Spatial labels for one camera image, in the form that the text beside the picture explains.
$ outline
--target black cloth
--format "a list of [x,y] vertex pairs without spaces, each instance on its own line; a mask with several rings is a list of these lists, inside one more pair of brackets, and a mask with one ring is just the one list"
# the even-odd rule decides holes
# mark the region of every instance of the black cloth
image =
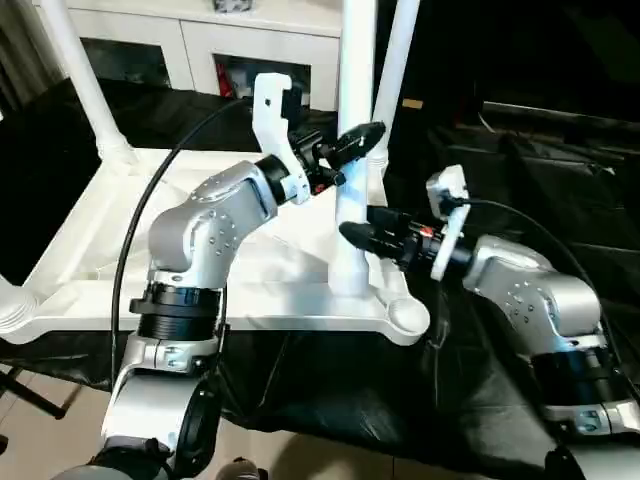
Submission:
[[[119,127],[137,147],[173,146],[224,102],[194,92],[102,86]],[[393,205],[426,210],[426,178],[461,162],[474,195],[522,208],[568,241],[612,319],[640,339],[635,162],[534,148],[508,136],[426,132],[413,115],[401,111],[394,128],[385,179]],[[309,121],[333,117],[314,114]],[[0,271],[18,283],[98,160],[68,82],[0,122],[0,144],[21,152],[19,161],[4,160],[11,176],[0,189],[3,221],[12,225],[2,250],[12,253],[3,256]],[[216,124],[192,148],[256,150],[249,112]],[[29,190],[41,200],[35,212],[33,202],[18,201],[28,185],[37,186]],[[503,212],[474,207],[467,231],[506,235],[569,271],[536,232]],[[314,434],[454,470],[539,478],[555,444],[535,402],[527,401],[535,392],[496,331],[495,311],[455,278],[436,284],[425,272],[409,276],[409,283],[432,316],[428,335],[411,347],[367,333],[232,333],[222,369],[226,417],[248,428]],[[0,343],[0,361],[105,389],[107,334],[53,332],[23,346]]]

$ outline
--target floor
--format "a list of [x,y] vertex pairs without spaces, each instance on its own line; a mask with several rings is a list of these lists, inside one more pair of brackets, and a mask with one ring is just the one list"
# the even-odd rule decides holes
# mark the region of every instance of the floor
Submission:
[[[67,416],[55,420],[9,393],[0,398],[0,434],[9,437],[0,455],[1,479],[50,480],[96,453],[108,394],[29,372],[19,380],[58,405],[74,400]],[[238,456],[253,460],[274,480],[480,479],[307,435],[254,432],[223,421],[214,459],[198,480],[214,480],[220,467]]]

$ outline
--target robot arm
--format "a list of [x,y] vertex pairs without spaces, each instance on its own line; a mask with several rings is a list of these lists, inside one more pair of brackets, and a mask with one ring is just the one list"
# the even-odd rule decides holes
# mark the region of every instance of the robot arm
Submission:
[[[371,207],[369,224],[345,223],[340,231],[356,247],[391,258],[402,270],[431,271],[431,278],[440,280],[446,269],[462,279],[465,289],[496,305],[504,314],[503,330],[511,346],[531,365],[545,419],[563,441],[608,441],[618,434],[639,434],[640,408],[612,364],[596,293],[584,281],[557,272],[544,256],[523,245],[485,235],[473,250],[463,246],[458,241],[460,219],[464,221],[468,210],[433,208],[434,202],[441,207],[446,203],[441,200],[450,198],[452,177],[453,186],[466,195],[464,177],[435,176],[427,184],[433,213],[449,220],[442,230],[422,225],[407,214]],[[450,228],[452,219],[455,224]],[[563,449],[551,454],[556,460],[550,463],[564,468],[580,461],[581,476],[564,478],[609,478],[594,473],[607,471],[599,464],[607,449],[611,445],[578,448],[570,462],[565,461],[568,450]],[[626,464],[637,468],[638,451],[628,446],[624,451],[633,456]]]
[[290,144],[281,118],[288,79],[259,80],[254,131],[267,156],[208,178],[153,223],[147,287],[130,306],[140,324],[127,341],[105,415],[103,449],[56,480],[175,480],[195,477],[209,464],[221,411],[211,372],[222,348],[223,292],[236,251],[280,205],[342,184],[340,168],[364,157],[384,134],[383,123],[371,123],[337,142],[313,132]]

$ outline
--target white pole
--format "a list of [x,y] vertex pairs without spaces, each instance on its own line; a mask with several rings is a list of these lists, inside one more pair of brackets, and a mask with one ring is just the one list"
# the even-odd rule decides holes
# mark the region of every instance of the white pole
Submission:
[[105,162],[135,164],[135,153],[111,115],[65,1],[41,0],[41,6],[54,37],[51,41],[59,46],[67,72],[91,123],[100,158]]
[[382,178],[387,165],[389,165],[389,137],[391,136],[393,119],[396,116],[402,79],[409,58],[419,9],[420,0],[398,0],[396,5],[378,98],[373,113],[373,120],[384,122],[387,131],[368,155],[370,166],[369,203],[372,205],[385,206],[387,204]]
[[[339,133],[371,121],[377,0],[344,0],[340,56]],[[336,228],[345,221],[367,219],[367,162],[343,169],[347,182],[336,194]],[[336,233],[329,265],[329,286],[337,295],[359,296],[369,284],[364,252]]]

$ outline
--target metal bracket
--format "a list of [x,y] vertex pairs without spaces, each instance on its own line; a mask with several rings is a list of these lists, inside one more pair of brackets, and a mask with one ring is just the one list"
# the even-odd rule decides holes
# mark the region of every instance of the metal bracket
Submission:
[[282,180],[287,200],[299,205],[309,200],[309,179],[289,144],[289,121],[282,118],[282,96],[291,90],[291,78],[279,73],[263,73],[256,77],[253,97],[253,132],[260,148],[284,163],[289,176]]
[[427,194],[431,211],[436,217],[447,222],[447,226],[443,230],[442,246],[431,269],[431,278],[436,281],[442,280],[444,276],[453,249],[458,238],[462,236],[462,227],[471,209],[470,205],[463,205],[454,208],[451,212],[445,211],[442,208],[445,193],[455,198],[469,198],[462,165],[451,165],[427,181]]

